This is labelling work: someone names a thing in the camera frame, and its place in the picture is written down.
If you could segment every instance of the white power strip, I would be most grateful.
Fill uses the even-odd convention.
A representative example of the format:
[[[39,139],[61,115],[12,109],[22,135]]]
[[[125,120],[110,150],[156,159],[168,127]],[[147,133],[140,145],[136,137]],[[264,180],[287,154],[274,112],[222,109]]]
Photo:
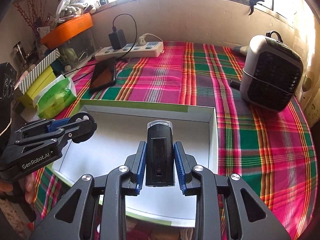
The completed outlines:
[[[113,49],[112,47],[106,47],[101,49],[96,55],[95,58],[98,61],[106,60],[112,57],[121,57],[124,55],[130,48],[131,44],[127,44],[122,49]],[[132,50],[124,56],[124,58],[131,57],[159,57],[159,55],[163,52],[163,42],[147,42],[144,46],[135,45]]]

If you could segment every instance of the smartphone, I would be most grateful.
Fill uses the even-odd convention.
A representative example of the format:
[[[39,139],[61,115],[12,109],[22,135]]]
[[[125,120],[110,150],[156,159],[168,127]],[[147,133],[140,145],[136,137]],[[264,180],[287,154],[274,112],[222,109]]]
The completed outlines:
[[[93,70],[90,92],[96,92],[103,88],[111,87],[116,84],[116,58],[108,58],[98,62]]]

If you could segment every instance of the blue gripper pad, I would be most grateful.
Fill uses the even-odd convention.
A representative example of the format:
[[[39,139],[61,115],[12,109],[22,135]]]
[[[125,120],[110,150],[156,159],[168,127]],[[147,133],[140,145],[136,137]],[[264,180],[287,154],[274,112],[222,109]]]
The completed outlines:
[[[51,125],[48,125],[48,132],[54,132],[57,130],[58,127],[61,127],[63,125],[66,125],[67,122],[69,121],[70,118],[64,118],[64,119],[61,119],[61,120],[57,120],[57,121],[54,121],[52,122]]]
[[[138,174],[137,174],[137,194],[140,194],[140,190],[142,190],[144,171],[146,170],[146,150],[147,144],[145,143],[142,150],[142,156],[140,159]]]
[[[178,175],[178,179],[179,179],[179,186],[180,186],[180,189],[181,189],[183,195],[185,195],[186,189],[187,189],[186,173],[185,173],[183,165],[182,165],[182,161],[181,161],[181,157],[180,157],[177,143],[174,144],[173,151],[174,151],[174,162],[176,164],[177,175]]]

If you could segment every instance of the tablecloth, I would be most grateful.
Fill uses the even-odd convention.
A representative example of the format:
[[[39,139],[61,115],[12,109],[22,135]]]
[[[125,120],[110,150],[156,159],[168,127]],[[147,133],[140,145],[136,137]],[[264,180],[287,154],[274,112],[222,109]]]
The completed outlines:
[[[90,94],[95,62],[74,77],[80,98],[216,107],[220,175],[240,174],[297,239],[316,202],[317,169],[311,133],[296,98],[281,113],[249,105],[230,79],[241,80],[245,58],[230,48],[165,42],[158,58],[117,63],[114,87]],[[47,168],[37,172],[37,224],[68,189]]]

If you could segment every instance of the finger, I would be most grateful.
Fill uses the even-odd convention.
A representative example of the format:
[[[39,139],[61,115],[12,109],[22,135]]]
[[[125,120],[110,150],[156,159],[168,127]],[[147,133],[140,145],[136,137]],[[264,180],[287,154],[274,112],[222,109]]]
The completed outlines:
[[[34,186],[35,186],[35,181],[36,181],[36,179],[33,176],[33,174],[29,174],[28,176],[26,176],[24,185],[26,187],[27,192],[33,191]]]
[[[4,192],[12,191],[13,186],[12,184],[5,183],[4,181],[0,180],[0,190]]]
[[[35,195],[36,195],[35,191],[26,192],[25,199],[26,199],[27,203],[29,203],[29,204],[33,203],[33,199],[35,198]]]

